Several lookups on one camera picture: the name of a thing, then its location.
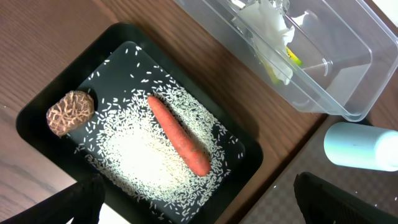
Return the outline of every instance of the clear plastic container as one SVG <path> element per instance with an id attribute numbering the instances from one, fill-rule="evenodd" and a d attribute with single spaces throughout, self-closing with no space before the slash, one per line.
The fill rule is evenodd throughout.
<path id="1" fill-rule="evenodd" d="M 302 112 L 362 120 L 398 65 L 397 37 L 363 0 L 290 0 L 284 21 L 295 32 L 287 46 L 302 61 L 301 66 L 239 17 L 241 8 L 253 0 L 175 1 Z M 288 85 L 275 84 L 270 78 L 256 55 L 254 36 L 264 42 L 271 57 L 283 60 L 293 71 Z M 262 56 L 274 65 L 269 54 Z"/>

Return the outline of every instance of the black object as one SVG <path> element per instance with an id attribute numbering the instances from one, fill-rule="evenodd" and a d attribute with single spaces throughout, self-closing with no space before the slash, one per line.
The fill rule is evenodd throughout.
<path id="1" fill-rule="evenodd" d="M 309 172 L 296 176 L 294 193 L 306 224 L 398 223 L 398 218 Z"/>
<path id="2" fill-rule="evenodd" d="M 2 224 L 97 224 L 105 199 L 102 177 L 77 182 Z"/>
<path id="3" fill-rule="evenodd" d="M 30 145 L 58 165 L 76 180 L 98 173 L 81 156 L 74 155 L 76 146 L 70 139 L 56 137 L 49 130 L 47 110 L 70 90 L 76 90 L 104 59 L 121 44 L 133 41 L 143 48 L 157 64 L 171 74 L 191 95 L 212 113 L 244 146 L 244 157 L 221 183 L 207 203 L 190 220 L 190 223 L 214 223 L 246 185 L 262 163 L 260 145 L 238 126 L 218 105 L 201 91 L 156 45 L 137 27 L 118 23 L 107 29 L 55 80 L 42 90 L 18 115 L 17 131 Z M 148 204 L 132 200 L 107 178 L 105 202 L 131 223 L 161 222 L 151 214 Z"/>

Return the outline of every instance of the tray rim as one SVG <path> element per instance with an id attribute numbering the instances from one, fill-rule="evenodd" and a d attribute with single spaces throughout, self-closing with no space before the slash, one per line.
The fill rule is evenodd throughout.
<path id="1" fill-rule="evenodd" d="M 28 104 L 26 104 L 25 107 L 23 107 L 23 109 L 21 109 L 21 111 L 17 115 L 17 119 L 16 119 L 17 132 L 18 132 L 19 136 L 24 141 L 26 141 L 33 148 L 38 150 L 45 157 L 50 159 L 56 166 L 61 168 L 64 172 L 66 172 L 68 175 L 73 177 L 75 180 L 84 179 L 87 176 L 87 171 L 89 169 L 88 166 L 90 166 L 90 165 L 84 159 L 78 159 L 77 156 L 67 155 L 68 153 L 66 153 L 66 152 L 62 152 L 62 151 L 56 152 L 58 154 L 62 154 L 63 156 L 65 156 L 64 159 L 61 159 L 59 157 L 57 158 L 54 150 L 52 150 L 53 152 L 48 152 L 48 150 L 44 149 L 45 146 L 40 145 L 40 144 L 46 143 L 46 142 L 37 142 L 37 141 L 35 141 L 35 139 L 32 139 L 31 136 L 29 136 L 29 133 L 27 134 L 24 131 L 24 128 L 26 128 L 26 123 L 25 123 L 26 119 L 25 118 L 29 117 L 29 115 L 28 115 L 29 111 L 34 109 L 34 108 L 32 108 L 32 107 L 34 107 L 34 104 L 37 104 L 41 100 L 41 98 L 43 98 L 43 97 L 46 98 L 46 95 L 48 94 L 47 92 L 51 92 L 51 91 L 49 91 L 49 89 L 54 88 L 55 86 L 59 86 L 59 84 L 60 84 L 60 82 L 62 82 L 62 80 L 66 80 L 66 81 L 72 80 L 70 78 L 69 78 L 69 80 L 67 80 L 65 78 L 66 75 L 68 75 L 76 67 L 79 67 L 79 65 L 81 64 L 81 61 L 86 59 L 88 55 L 92 55 L 93 52 L 96 52 L 96 49 L 98 47 L 101 47 L 101 46 L 99 46 L 99 44 L 101 44 L 101 42 L 106 40 L 107 36 L 109 36 L 111 34 L 112 35 L 114 35 L 114 34 L 121 35 L 124 32 L 127 32 L 127 33 L 134 32 L 135 34 L 137 34 L 137 36 L 146 38 L 145 43 L 144 43 L 145 46 L 142 47 L 146 51 L 146 53 L 149 56 L 151 56 L 161 67 L 163 67 L 163 69 L 165 71 L 172 74 L 174 79 L 176 79 L 179 83 L 181 83 L 181 85 L 191 95 L 193 95 L 201 104 L 203 104 L 203 106 L 205 106 L 205 108 L 207 110 L 209 110 L 210 113 L 212 113 L 228 129 L 228 131 L 230 131 L 233 135 L 235 135 L 237 137 L 239 136 L 239 140 L 243 143 L 243 145 L 245 147 L 245 155 L 246 156 L 245 156 L 244 160 L 237 166 L 237 168 L 235 168 L 235 170 L 231 171 L 231 174 L 229 176 L 225 177 L 225 180 L 219 186 L 219 189 L 221 189 L 226 184 L 233 184 L 233 185 L 231 185 L 231 188 L 233 188 L 232 192 L 234 193 L 234 196 L 231 197 L 230 195 L 227 194 L 227 193 L 232 193 L 232 192 L 230 192 L 230 190 L 228 192 L 222 192 L 222 191 L 216 190 L 216 192 L 214 192 L 214 194 L 210 197 L 210 199 L 202 207 L 204 209 L 201 209 L 200 212 L 189 221 L 189 223 L 208 223 L 208 222 L 213 223 L 218 219 L 218 217 L 223 213 L 223 211 L 228 207 L 228 205 L 238 195 L 240 190 L 249 182 L 251 177 L 256 173 L 258 168 L 261 166 L 261 164 L 263 162 L 263 151 L 261 149 L 261 146 L 252 137 L 250 137 L 250 135 L 243 128 L 241 128 L 232 118 L 230 118 L 228 113 L 226 113 L 220 106 L 218 106 L 212 99 L 210 99 L 209 96 L 204 91 L 202 91 L 199 87 L 197 87 L 196 84 L 194 84 L 191 81 L 191 79 L 189 79 L 189 77 L 185 74 L 185 72 L 181 71 L 180 67 L 175 65 L 173 63 L 173 61 L 171 61 L 171 59 L 169 59 L 167 57 L 167 55 L 164 54 L 163 51 L 161 51 L 158 48 L 158 46 L 155 43 L 153 43 L 153 41 L 150 40 L 150 38 L 146 37 L 145 34 L 143 34 L 136 26 L 134 26 L 132 24 L 129 24 L 127 22 L 118 22 L 116 24 L 111 25 L 96 40 L 94 40 L 94 42 L 92 44 L 90 44 L 79 56 L 77 56 L 77 58 L 70 65 L 68 65 L 43 90 L 41 90 L 32 100 L 30 100 L 28 102 Z M 131 39 L 123 41 L 122 37 L 115 38 L 114 42 L 117 42 L 117 41 L 122 41 L 120 44 L 122 44 L 125 41 L 137 42 L 137 40 L 131 40 Z M 103 60 L 95 60 L 95 62 L 91 61 L 91 63 L 97 63 L 97 66 L 99 66 L 102 62 L 103 62 Z M 79 77 L 77 77 L 77 79 L 73 79 L 74 82 L 81 83 L 84 79 L 86 79 L 91 74 L 92 71 L 82 72 L 82 74 Z M 68 89 L 68 88 L 64 88 L 64 90 L 60 90 L 60 91 L 62 91 L 63 94 L 66 94 L 68 91 L 71 90 L 71 88 L 69 88 L 68 91 L 65 91 L 66 89 Z M 52 104 L 55 104 L 58 101 L 58 100 L 54 101 L 55 99 L 59 100 L 60 98 L 55 95 L 55 96 L 51 97 L 51 99 L 49 101 L 52 101 Z M 68 158 L 78 160 L 78 161 L 80 161 L 79 162 L 80 164 L 77 165 L 76 161 L 73 164 L 65 162 L 65 161 L 67 161 Z M 75 170 L 75 168 L 73 168 L 73 166 L 77 166 L 75 168 L 80 167 L 81 169 L 85 169 L 86 174 L 81 174 L 81 175 L 76 174 L 76 172 L 73 171 L 73 170 Z M 106 188 L 107 195 L 109 194 L 110 191 L 114 191 L 115 185 L 113 185 L 114 187 L 109 186 L 109 182 L 107 182 L 106 186 L 107 186 L 107 188 Z M 225 198 L 226 197 L 226 198 L 228 198 L 228 201 L 220 203 L 220 201 L 217 200 L 216 195 L 217 195 L 217 198 Z M 132 216 L 128 215 L 125 211 L 122 211 L 120 206 L 118 206 L 118 204 L 120 204 L 120 203 L 123 203 L 123 204 L 127 203 L 127 202 L 120 202 L 119 201 L 119 199 L 121 199 L 120 196 L 121 196 L 120 192 L 116 193 L 116 194 L 115 194 L 115 192 L 113 192 L 111 194 L 111 197 L 106 197 L 105 203 L 107 203 L 112 209 L 114 209 L 116 212 L 118 212 L 120 215 L 122 215 L 122 217 L 124 217 L 127 221 L 129 221 L 131 223 L 137 222 L 137 220 L 134 219 L 134 216 L 132 217 Z M 216 206 L 209 206 L 209 204 L 211 204 L 211 202 L 215 203 Z M 203 213 L 202 214 L 203 218 L 197 218 L 197 217 L 199 217 L 199 215 L 201 213 Z"/>

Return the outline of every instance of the white bottle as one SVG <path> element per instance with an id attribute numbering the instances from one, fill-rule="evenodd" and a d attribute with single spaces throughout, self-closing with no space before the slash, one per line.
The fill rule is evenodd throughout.
<path id="1" fill-rule="evenodd" d="M 398 170 L 398 132 L 362 124 L 336 123 L 323 143 L 326 156 L 340 166 Z"/>

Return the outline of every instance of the black tray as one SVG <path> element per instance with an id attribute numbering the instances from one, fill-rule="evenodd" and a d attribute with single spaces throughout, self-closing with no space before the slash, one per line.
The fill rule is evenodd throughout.
<path id="1" fill-rule="evenodd" d="M 45 114 L 53 104 L 70 90 L 87 90 L 91 85 L 87 82 L 88 77 L 92 76 L 93 71 L 101 68 L 100 65 L 109 57 L 111 52 L 114 52 L 126 42 L 134 42 L 142 47 L 143 51 L 159 67 L 171 74 L 177 83 L 181 84 L 226 127 L 231 135 L 239 139 L 240 150 L 244 152 L 244 157 L 231 166 L 230 175 L 227 175 L 223 179 L 221 185 L 206 204 L 189 221 L 189 223 L 213 223 L 258 170 L 262 163 L 262 150 L 248 133 L 242 130 L 218 105 L 197 88 L 154 43 L 131 24 L 115 24 L 94 41 L 93 44 L 19 113 L 17 131 L 24 140 L 74 179 L 82 180 L 92 173 L 98 173 L 80 153 L 74 154 L 77 145 L 74 140 L 79 136 L 81 130 L 71 133 L 72 138 L 60 139 L 49 130 Z M 98 105 L 101 104 L 99 102 L 101 99 L 97 99 L 96 92 L 94 91 L 90 94 L 96 100 L 96 108 L 98 108 Z M 228 157 L 228 149 L 225 149 L 225 151 L 226 157 Z M 164 222 L 151 214 L 151 211 L 148 209 L 149 204 L 143 201 L 137 203 L 111 181 L 106 182 L 105 202 L 131 223 Z M 166 218 L 171 219 L 173 223 L 180 223 L 179 220 L 176 220 L 172 216 Z"/>

